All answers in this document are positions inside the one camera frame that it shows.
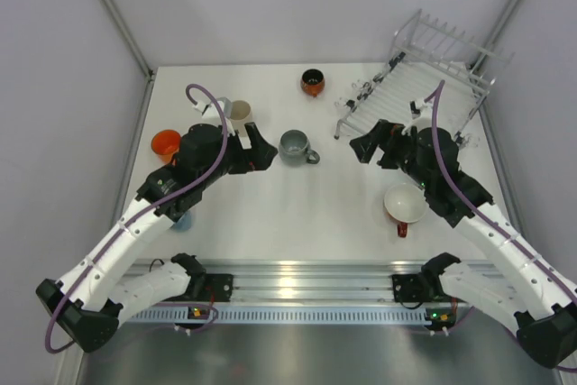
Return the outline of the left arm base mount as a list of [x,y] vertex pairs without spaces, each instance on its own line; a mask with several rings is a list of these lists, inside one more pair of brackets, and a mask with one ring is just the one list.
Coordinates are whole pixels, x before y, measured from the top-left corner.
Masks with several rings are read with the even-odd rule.
[[178,300],[227,303],[233,295],[233,288],[233,274],[203,273],[191,278],[185,292],[178,296]]

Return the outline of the grey ceramic mug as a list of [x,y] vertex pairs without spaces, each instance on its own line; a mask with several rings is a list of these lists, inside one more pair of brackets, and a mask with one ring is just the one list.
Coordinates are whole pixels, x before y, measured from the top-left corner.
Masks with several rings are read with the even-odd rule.
[[312,149],[308,137],[299,130],[288,130],[281,135],[279,156],[290,167],[320,162],[319,153]]

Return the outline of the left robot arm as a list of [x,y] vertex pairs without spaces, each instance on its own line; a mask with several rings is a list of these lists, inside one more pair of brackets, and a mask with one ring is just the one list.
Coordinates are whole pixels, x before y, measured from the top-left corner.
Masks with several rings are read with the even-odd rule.
[[132,316],[162,301],[210,298],[206,269],[179,253],[145,275],[122,282],[141,252],[197,205],[204,191],[225,175],[267,170],[278,151],[256,124],[246,125],[250,148],[219,126],[195,124],[181,137],[172,160],[138,188],[120,220],[79,265],[57,280],[45,279],[36,295],[84,352],[104,346]]

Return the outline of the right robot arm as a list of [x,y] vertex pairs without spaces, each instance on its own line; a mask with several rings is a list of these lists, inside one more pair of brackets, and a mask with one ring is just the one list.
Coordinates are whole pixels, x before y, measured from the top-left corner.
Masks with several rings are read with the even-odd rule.
[[384,170],[401,170],[423,190],[431,211],[474,244],[506,280],[499,286],[442,253],[422,266],[424,294],[454,297],[492,317],[512,333],[526,354],[561,369],[576,351],[576,285],[553,269],[504,216],[492,195],[461,170],[459,146],[442,128],[410,129],[378,121],[350,141],[359,162],[376,150]]

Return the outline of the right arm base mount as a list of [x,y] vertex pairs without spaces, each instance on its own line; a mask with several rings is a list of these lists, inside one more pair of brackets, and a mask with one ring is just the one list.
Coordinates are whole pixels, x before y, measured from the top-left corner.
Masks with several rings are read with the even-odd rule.
[[403,308],[415,310],[428,300],[426,287],[418,274],[393,274],[391,282],[394,300]]

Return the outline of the blue ceramic mug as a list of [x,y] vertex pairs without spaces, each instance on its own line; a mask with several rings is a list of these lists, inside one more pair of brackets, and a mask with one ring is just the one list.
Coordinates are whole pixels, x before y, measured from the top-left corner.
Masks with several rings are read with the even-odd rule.
[[177,233],[184,233],[192,227],[193,222],[193,212],[188,210],[170,229]]

